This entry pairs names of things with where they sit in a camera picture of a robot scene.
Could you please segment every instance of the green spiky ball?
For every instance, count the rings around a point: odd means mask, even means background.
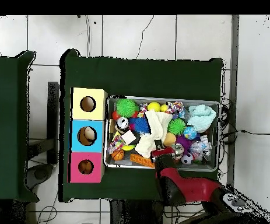
[[[129,99],[121,99],[116,103],[117,113],[125,118],[130,118],[133,116],[137,109],[135,102]]]
[[[181,136],[184,132],[185,122],[181,118],[171,120],[168,125],[168,132],[171,132],[175,136]]]

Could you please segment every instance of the pink box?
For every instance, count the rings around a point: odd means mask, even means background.
[[[99,152],[72,152],[70,183],[100,183],[104,174],[102,158],[102,153]],[[83,160],[92,162],[93,170],[90,174],[82,174],[79,171],[79,163]]]

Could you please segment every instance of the panda toy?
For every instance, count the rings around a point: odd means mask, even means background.
[[[120,133],[120,134],[125,134],[129,130],[128,126],[128,119],[125,117],[120,117],[117,120],[117,124],[115,125],[115,129]]]

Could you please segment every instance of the green cloth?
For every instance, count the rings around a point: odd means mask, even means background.
[[[60,148],[64,148],[65,151],[64,164],[61,164],[60,168],[60,172],[63,172],[63,188],[60,188],[60,195],[63,189],[63,200],[160,199],[154,170],[106,167],[99,184],[67,183],[70,88],[104,89],[108,95],[220,102],[222,66],[220,58],[211,61],[82,58],[78,57],[76,50],[68,50],[61,58],[61,95],[65,93],[64,103],[63,98],[60,101],[65,109],[64,129],[60,130],[60,134],[64,131],[64,146],[60,144]],[[218,170],[180,173],[183,177],[216,179]]]
[[[34,53],[0,57],[0,199],[38,201],[24,185],[27,70]]]

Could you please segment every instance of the towel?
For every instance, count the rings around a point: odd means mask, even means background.
[[[154,109],[146,111],[145,116],[150,126],[150,134],[141,136],[135,150],[145,158],[150,158],[150,153],[156,150],[155,140],[165,140],[168,132],[168,124],[172,119],[169,113],[155,112]]]
[[[216,117],[216,112],[206,105],[191,106],[188,108],[190,118],[188,125],[194,126],[197,132],[205,132]]]

